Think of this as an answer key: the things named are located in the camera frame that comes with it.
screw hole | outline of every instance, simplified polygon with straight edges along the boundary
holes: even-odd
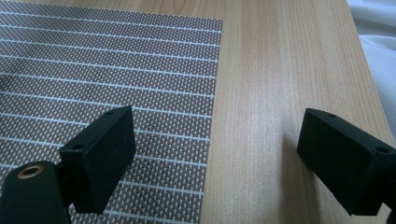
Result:
[[[44,167],[42,165],[33,165],[24,168],[18,173],[18,178],[19,179],[27,179],[30,177],[33,177],[35,175],[40,174],[44,170]]]
[[[73,149],[74,149],[74,150],[78,150],[78,149],[82,149],[83,147],[84,147],[84,145],[79,144],[79,145],[73,146]]]
[[[387,149],[384,148],[384,147],[377,147],[376,150],[379,151],[379,152],[381,152],[381,153],[389,153],[389,150],[387,150]]]

white stripe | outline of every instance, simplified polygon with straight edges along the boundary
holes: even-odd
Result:
[[[163,223],[175,223],[175,224],[190,223],[190,222],[175,221],[172,219],[165,219],[165,218],[158,218],[158,217],[147,217],[147,216],[140,216],[140,215],[130,214],[130,213],[116,212],[113,210],[105,210],[103,213],[114,215],[114,216],[120,216],[120,217],[135,217],[135,218],[141,218],[141,219],[145,219],[145,220],[149,220],[149,221],[156,221],[156,222],[163,222]]]
[[[175,137],[175,138],[186,138],[186,139],[191,139],[191,140],[198,140],[198,141],[206,141],[209,142],[208,137],[194,137],[194,136],[186,136],[186,135],[179,135],[179,134],[173,134],[173,133],[155,133],[155,132],[150,132],[150,131],[143,131],[143,130],[135,130],[136,133],[150,133],[150,134],[158,134],[158,135],[163,135],[163,136],[168,136],[168,137]]]
[[[203,96],[203,97],[210,97],[210,98],[214,97],[214,95],[207,95],[207,94],[201,94],[201,93],[184,92],[184,91],[167,91],[167,90],[159,90],[159,89],[152,89],[152,88],[125,86],[125,85],[120,85],[120,84],[111,84],[111,83],[103,83],[103,82],[81,81],[81,80],[58,78],[58,77],[40,77],[40,76],[30,76],[30,75],[24,75],[24,74],[12,74],[12,73],[3,73],[3,72],[0,72],[0,76],[40,78],[40,79],[46,79],[46,80],[92,84],[92,85],[108,86],[108,87],[118,87],[118,88],[134,89],[134,90],[140,90],[140,91],[157,91],[157,92],[166,92],[166,93],[181,94],[181,95]]]
[[[68,124],[75,124],[75,125],[82,125],[82,126],[87,126],[89,124],[89,123],[75,122],[75,121],[63,120],[63,119],[48,119],[48,118],[40,118],[40,117],[32,117],[32,116],[8,114],[8,113],[0,113],[0,116],[19,118],[19,119],[37,119],[37,120],[44,120],[44,121],[49,121],[49,122],[68,123]]]
[[[144,23],[125,22],[125,21],[99,21],[99,20],[78,19],[78,18],[70,18],[70,17],[54,17],[54,16],[17,13],[17,12],[5,12],[5,11],[1,11],[0,14],[29,16],[29,17],[38,17],[38,18],[47,18],[47,19],[58,19],[58,20],[66,20],[66,21],[92,21],[92,22],[112,23],[112,24],[121,24],[121,25],[148,26],[148,27],[158,27],[158,28],[173,29],[173,30],[187,30],[187,31],[199,31],[199,32],[221,34],[221,31],[216,31],[216,30],[204,30],[204,29],[195,29],[195,28],[187,28],[187,27],[177,27],[177,26],[152,25],[152,24],[144,24]]]
[[[200,191],[193,191],[193,190],[188,190],[188,189],[172,189],[172,188],[160,187],[160,186],[155,186],[155,185],[139,184],[139,183],[125,181],[125,180],[121,180],[120,183],[122,185],[131,185],[131,186],[137,186],[137,187],[148,188],[148,189],[161,189],[161,190],[174,191],[174,192],[179,192],[179,193],[196,194],[196,195],[201,195],[201,196],[204,195]]]
[[[20,138],[10,138],[10,137],[3,137],[3,136],[0,136],[0,140],[10,141],[10,142],[22,142],[22,143],[27,143],[27,144],[43,145],[43,146],[49,146],[49,147],[62,147],[63,146],[61,144],[56,144],[56,143],[33,141],[33,140],[26,140],[26,139],[20,139]],[[193,165],[193,166],[206,167],[206,164],[204,164],[204,163],[177,161],[177,160],[168,160],[168,159],[164,159],[164,158],[141,156],[141,155],[138,155],[137,153],[134,155],[134,157],[143,159],[143,160],[167,161],[167,162],[172,162],[172,163],[180,163],[180,164],[188,164],[188,165]]]
[[[169,160],[165,158],[157,158],[157,157],[149,157],[149,156],[141,156],[141,155],[135,155],[136,158],[139,159],[144,159],[144,160],[153,160],[153,161],[166,161],[166,162],[172,162],[172,163],[181,163],[181,164],[187,164],[187,165],[193,165],[193,166],[204,166],[206,167],[206,164],[200,163],[200,162],[193,162],[193,161],[177,161],[177,160]]]
[[[18,167],[17,165],[11,165],[11,164],[5,164],[5,163],[0,163],[0,166],[5,167],[5,168],[12,168],[12,169],[15,169]]]
[[[207,46],[207,47],[214,47],[214,48],[219,47],[219,45],[215,45],[215,44],[203,44],[203,43],[185,42],[185,41],[178,41],[178,40],[154,39],[154,38],[136,37],[136,36],[129,36],[129,35],[104,35],[104,34],[77,32],[77,31],[61,31],[61,30],[41,29],[41,28],[32,28],[32,27],[26,27],[26,26],[12,26],[12,25],[0,25],[0,27],[19,28],[19,29],[37,30],[37,31],[50,31],[50,32],[56,32],[56,33],[75,34],[75,35],[97,35],[97,36],[105,36],[105,37],[119,37],[119,38],[137,39],[137,40],[160,41],[160,42],[167,42],[167,43],[198,45],[198,46]]]
[[[47,118],[40,118],[40,117],[32,117],[32,116],[24,116],[24,115],[16,115],[16,114],[7,114],[7,113],[0,113],[0,116],[12,117],[12,118],[19,118],[19,119],[37,119],[37,120],[44,120],[49,122],[57,122],[57,123],[68,123],[68,124],[75,124],[75,125],[82,125],[87,126],[89,123],[82,123],[82,122],[74,122],[64,119],[47,119]],[[202,137],[194,137],[194,136],[186,136],[186,135],[179,135],[173,133],[157,133],[157,132],[150,132],[144,130],[134,130],[135,133],[150,133],[150,134],[157,134],[157,135],[164,135],[168,137],[175,137],[175,138],[186,138],[192,140],[200,140],[200,141],[209,141],[209,138],[202,138]]]
[[[20,139],[20,138],[10,138],[10,137],[3,137],[3,136],[0,136],[0,139],[6,140],[6,141],[11,141],[11,142],[22,142],[22,143],[43,145],[43,146],[49,146],[49,147],[62,147],[63,146],[61,144],[56,144],[56,143],[48,143],[48,142],[41,142],[41,141],[34,141],[34,140],[27,140],[27,139]]]
[[[216,79],[215,77],[207,77],[207,76],[202,76],[202,75],[192,75],[192,74],[184,74],[184,73],[176,73],[176,72],[156,71],[156,70],[148,70],[148,69],[132,68],[132,67],[120,67],[120,66],[103,65],[103,64],[97,64],[97,63],[73,63],[73,62],[56,61],[56,60],[50,60],[50,59],[26,58],[26,57],[11,56],[11,55],[0,55],[0,57],[2,57],[2,58],[12,58],[12,59],[24,59],[24,60],[40,61],[40,62],[46,62],[46,63],[63,63],[63,64],[73,64],[73,65],[85,65],[85,66],[92,66],[92,67],[113,68],[113,69],[120,69],[120,70],[131,70],[131,71],[147,72],[147,73],[159,73],[159,74],[175,75],[175,76],[183,76],[183,77],[203,77],[203,78]]]
[[[0,91],[0,94],[22,96],[22,97],[32,97],[32,98],[37,98],[37,99],[63,101],[63,102],[71,102],[71,103],[80,103],[80,104],[87,104],[87,105],[103,105],[103,106],[111,106],[111,107],[122,107],[123,106],[123,105],[113,105],[113,104],[105,104],[105,103],[97,103],[97,102],[89,102],[89,101],[71,100],[71,99],[57,98],[57,97],[51,97],[51,96],[39,96],[39,95],[7,92],[7,91]],[[204,119],[212,118],[212,116],[208,116],[208,115],[190,114],[190,113],[184,113],[184,112],[175,112],[175,111],[168,111],[168,110],[161,110],[161,109],[150,109],[150,108],[135,107],[135,106],[133,106],[132,109],[133,110],[149,111],[149,112],[154,112],[154,113],[165,113],[165,114],[174,114],[174,115],[181,115],[181,116],[187,116],[187,117],[197,117],[197,118],[204,118]]]
[[[212,60],[212,59],[190,58],[190,57],[183,57],[183,56],[143,53],[143,52],[126,51],[126,50],[118,50],[118,49],[97,49],[97,48],[79,47],[79,46],[71,46],[71,45],[46,44],[46,43],[36,43],[36,42],[21,41],[21,40],[9,40],[9,39],[0,39],[0,41],[19,43],[19,44],[50,46],[50,47],[57,47],[57,48],[68,48],[68,49],[91,49],[91,50],[106,51],[106,52],[126,53],[126,54],[145,55],[145,56],[164,57],[164,58],[175,58],[175,59],[181,59],[181,60],[203,61],[203,62],[210,62],[210,63],[218,62],[218,60]]]

wood grain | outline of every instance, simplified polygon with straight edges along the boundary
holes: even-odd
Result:
[[[350,217],[301,162],[307,107],[393,145],[345,0],[66,1],[223,20],[203,223],[385,223]]]

perforated sheet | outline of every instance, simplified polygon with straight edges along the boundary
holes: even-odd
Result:
[[[132,105],[137,154],[102,216],[200,220],[221,21],[0,1],[0,174],[60,160],[104,111]]]

wooden table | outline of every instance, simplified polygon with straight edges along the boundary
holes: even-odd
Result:
[[[393,145],[346,0],[67,1],[223,20],[203,223],[385,223],[350,217],[302,163],[307,107]]]

